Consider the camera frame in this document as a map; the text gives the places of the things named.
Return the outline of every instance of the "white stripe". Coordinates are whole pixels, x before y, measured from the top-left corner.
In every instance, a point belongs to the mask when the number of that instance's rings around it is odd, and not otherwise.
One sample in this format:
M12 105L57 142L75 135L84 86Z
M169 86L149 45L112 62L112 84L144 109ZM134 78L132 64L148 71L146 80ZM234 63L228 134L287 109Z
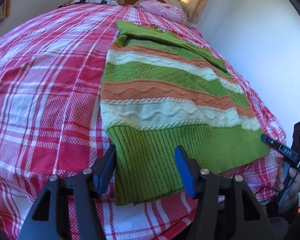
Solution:
M204 78L205 80L219 80L220 83L231 91L239 94L243 94L243 90L239 84L233 84L228 80L218 77L211 68L198 68L194 65L183 63L177 60L167 59L159 56L151 56L146 54L141 54L137 52L117 52L115 50L109 50L107 57L107 62L111 62L115 65L125 64L131 61L138 61L145 64L151 64L155 66L164 66L170 68L177 68L187 71L193 75Z
M110 227L110 208L108 203L102 203L102 211L103 211L103 225L104 225L104 231L105 234L111 233L111 227Z
M164 222L165 225L166 225L166 230L167 230L168 228L170 228L170 220L169 220L167 214L165 213L165 211L164 211L163 208L162 208L161 200L160 200L160 199L157 200L157 201L155 202L155 204L156 204L156 206L157 206L157 209L158 209L159 214L160 214L161 217L162 217L163 222Z
M23 175L26 178L30 177L30 172L29 171L22 172L20 168L16 168L16 167L11 166L11 165L9 165L7 163L4 163L2 161L0 161L0 167L6 169L7 171L11 171L12 173Z
M14 136L7 135L7 134L4 134L4 133L0 133L0 138L5 139L5 140L10 141L10 142L23 144L23 145L28 145L28 143L29 143L29 140L27 140L27 139L14 137ZM36 143L37 143L37 141L32 140L30 146L35 146Z
M2 187L2 198L3 198L3 201L4 201L5 205L6 205L6 207L7 207L8 212L10 214L17 214L16 216L13 215L14 216L14 220L13 220L14 226L11 228L13 235L17 236L18 228L15 227L15 225L17 223L14 222L14 221L16 220L18 223L21 223L20 217L18 216L19 212L18 212L18 209L17 209L16 205L14 204L14 202L12 200L11 193L9 192L10 187L8 186L7 193L6 193L6 190L5 190L6 186L4 186L3 184L1 184L1 187Z
M77 46L80 44L80 41L77 41L77 44L72 48L73 50L75 50L77 48ZM80 70L78 71L78 74L77 74L77 77L75 79L75 82L74 82L74 86L72 88L72 91L71 91L71 94L69 95L68 97L68 101L67 101L67 104L66 104L66 109L64 111L64 114L63 114L63 119L62 119L62 126L61 126L61 133L60 133L60 139L59 139L59 144L58 144L58 148L57 148L57 156L56 156L56 159L55 159L55 163L54 163L54 167L53 167L53 174L56 174L57 173L57 165L58 165L58 160L59 160L59 154L60 154L60 149L61 149L61 142L63 140L63 132L64 132L64 127L65 127L65 122L66 122L66 119L67 119L67 112L68 112L68 108L71 107L71 104L70 104L70 101L72 99L72 96L74 94L74 90L76 88L76 85L78 83L78 80L79 80L79 77L81 75L81 72L82 70L84 69L84 64L87 62L88 60L88 57L89 55L91 54L92 50L94 49L95 46L92 46L90 48L90 51L87 53L86 57L84 58L84 62L82 63L82 67L80 68Z
M239 116L235 108L227 110L208 106L197 106L189 100L165 98L164 101L143 103L118 103L101 101L101 116L104 126L114 123L126 123L136 128L156 129L157 126L176 126L181 122L201 122L212 127L233 127L241 124L244 129L260 128L256 117Z
M180 193L180 197L181 197L181 201L183 203L183 205L185 206L185 208L187 209L187 213L189 214L191 212L191 207L189 206L187 200L186 200L186 192L181 192Z
M52 87L54 85L54 82L49 82L48 83L48 82L24 82L24 81L20 82L20 81L11 81L9 83L15 84L17 86L36 86L35 89L37 88L37 86L40 87L40 86L47 85L49 87Z
M189 226L191 224L191 220L189 218L183 218L182 221L186 223L186 226Z
M159 234L161 233L161 228L158 227L159 225L159 222L157 220L157 218L155 217L154 213L153 213L153 210L152 210L152 206L151 206L151 203L146 203L146 208L147 208L147 211L148 211L148 215L149 215L149 218L151 220L151 223L152 225L154 226L154 231Z
M91 121L90 121L90 131L89 131L89 137L90 137L90 153L89 153L89 167L93 165L95 158L96 158L96 148L97 148L97 143L96 143L96 127L97 127L97 116L98 116L98 110L99 110L99 96L96 96L95 102L94 102L94 107L93 107L93 112L91 116Z

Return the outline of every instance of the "human hand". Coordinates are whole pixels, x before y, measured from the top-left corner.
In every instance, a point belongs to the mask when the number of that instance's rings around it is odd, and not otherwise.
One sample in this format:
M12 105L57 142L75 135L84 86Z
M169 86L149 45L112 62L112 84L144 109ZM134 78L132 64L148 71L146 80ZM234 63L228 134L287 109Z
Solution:
M276 157L275 158L276 163L279 164L279 168L278 168L278 174L277 177L275 178L275 184L274 184L274 188L278 191L283 190L284 188L284 174L283 174L283 165L284 165L284 161L282 158L280 157ZM290 168L289 169L289 176L294 179L292 185L290 186L290 190L286 196L286 198L284 199L284 201L293 199L296 197L296 195L298 194L299 188L300 188L300 174L297 174L297 170L294 168Z

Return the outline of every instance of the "plaid bedspread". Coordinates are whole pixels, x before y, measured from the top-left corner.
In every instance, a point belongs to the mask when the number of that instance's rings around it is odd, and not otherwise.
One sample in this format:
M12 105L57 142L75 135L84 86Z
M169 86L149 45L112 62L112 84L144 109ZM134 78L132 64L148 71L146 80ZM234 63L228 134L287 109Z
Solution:
M0 38L0 228L17 239L27 212L51 174L73 176L102 157L109 138L99 111L100 80L116 20L158 25L221 56L188 28L129 6L78 4L40 15ZM228 62L261 127L285 133L256 92ZM242 174L257 191L275 181L275 153L225 172ZM274 192L257 195L265 201ZM197 202L185 193L153 203L116 206L114 181L97 210L107 239L171 239L194 218ZM74 202L73 239L79 239Z

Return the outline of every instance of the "knit sweater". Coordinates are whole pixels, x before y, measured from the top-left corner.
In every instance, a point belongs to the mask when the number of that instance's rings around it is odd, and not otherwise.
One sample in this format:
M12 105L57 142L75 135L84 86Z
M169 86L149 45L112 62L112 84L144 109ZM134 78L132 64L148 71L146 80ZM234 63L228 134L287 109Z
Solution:
M269 150L223 60L173 33L117 21L101 86L101 118L117 150L118 205L183 190L174 161L182 145L218 174Z

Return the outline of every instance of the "blue gripper pad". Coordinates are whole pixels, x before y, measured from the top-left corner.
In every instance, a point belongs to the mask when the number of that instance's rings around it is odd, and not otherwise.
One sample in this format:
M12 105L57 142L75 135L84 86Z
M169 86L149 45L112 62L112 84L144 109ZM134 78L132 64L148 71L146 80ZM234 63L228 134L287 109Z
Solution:
M192 199L198 198L199 194L196 191L196 186L199 181L199 163L195 159L189 158L181 145L175 148L174 158L186 193Z

